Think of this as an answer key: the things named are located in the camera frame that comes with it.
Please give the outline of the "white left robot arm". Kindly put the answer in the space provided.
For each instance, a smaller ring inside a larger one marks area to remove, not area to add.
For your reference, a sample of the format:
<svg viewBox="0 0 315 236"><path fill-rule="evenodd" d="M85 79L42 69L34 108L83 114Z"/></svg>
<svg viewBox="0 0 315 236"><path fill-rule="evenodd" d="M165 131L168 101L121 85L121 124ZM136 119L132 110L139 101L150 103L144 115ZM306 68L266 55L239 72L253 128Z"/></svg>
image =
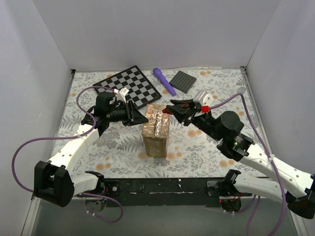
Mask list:
<svg viewBox="0 0 315 236"><path fill-rule="evenodd" d="M112 122L134 126L148 122L135 107L132 100L119 100L112 92L101 92L93 107L88 109L75 138L48 161L39 161L34 168L34 190L36 197L64 207L72 197L84 192L101 196L105 191L104 176L94 171L72 177L74 167Z"/></svg>

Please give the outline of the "brown taped cardboard box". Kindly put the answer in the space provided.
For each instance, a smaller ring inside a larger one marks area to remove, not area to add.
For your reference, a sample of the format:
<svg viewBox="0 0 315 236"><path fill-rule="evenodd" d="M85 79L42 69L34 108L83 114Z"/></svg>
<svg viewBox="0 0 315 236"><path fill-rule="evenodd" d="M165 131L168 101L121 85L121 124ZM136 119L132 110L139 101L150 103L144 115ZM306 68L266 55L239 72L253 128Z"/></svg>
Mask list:
<svg viewBox="0 0 315 236"><path fill-rule="evenodd" d="M143 124L142 138L149 157L166 158L169 138L170 115L163 112L165 106L148 104Z"/></svg>

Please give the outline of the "red black utility knife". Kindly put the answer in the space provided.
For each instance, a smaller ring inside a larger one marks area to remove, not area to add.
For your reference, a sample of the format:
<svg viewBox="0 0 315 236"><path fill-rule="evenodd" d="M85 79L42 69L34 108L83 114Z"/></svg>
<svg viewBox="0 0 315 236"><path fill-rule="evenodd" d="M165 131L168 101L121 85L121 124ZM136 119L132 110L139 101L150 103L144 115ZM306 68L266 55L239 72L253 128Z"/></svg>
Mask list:
<svg viewBox="0 0 315 236"><path fill-rule="evenodd" d="M163 109L162 112L163 112L164 114L173 115L172 111L169 110L168 108Z"/></svg>

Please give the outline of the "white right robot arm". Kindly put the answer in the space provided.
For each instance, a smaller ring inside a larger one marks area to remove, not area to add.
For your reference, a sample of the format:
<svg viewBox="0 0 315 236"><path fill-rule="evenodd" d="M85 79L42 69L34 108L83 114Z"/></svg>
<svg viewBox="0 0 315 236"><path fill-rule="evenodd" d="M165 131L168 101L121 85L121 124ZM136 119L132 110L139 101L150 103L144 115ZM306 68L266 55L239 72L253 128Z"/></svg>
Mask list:
<svg viewBox="0 0 315 236"><path fill-rule="evenodd" d="M229 171L215 189L220 195L237 192L253 193L284 202L295 214L313 219L315 216L315 176L294 168L242 134L244 124L233 111L225 111L217 118L211 113L212 97L171 100L164 113L173 115L185 126L193 124L209 137L218 141L217 149L228 159L248 165L270 180L249 178L239 171Z"/></svg>

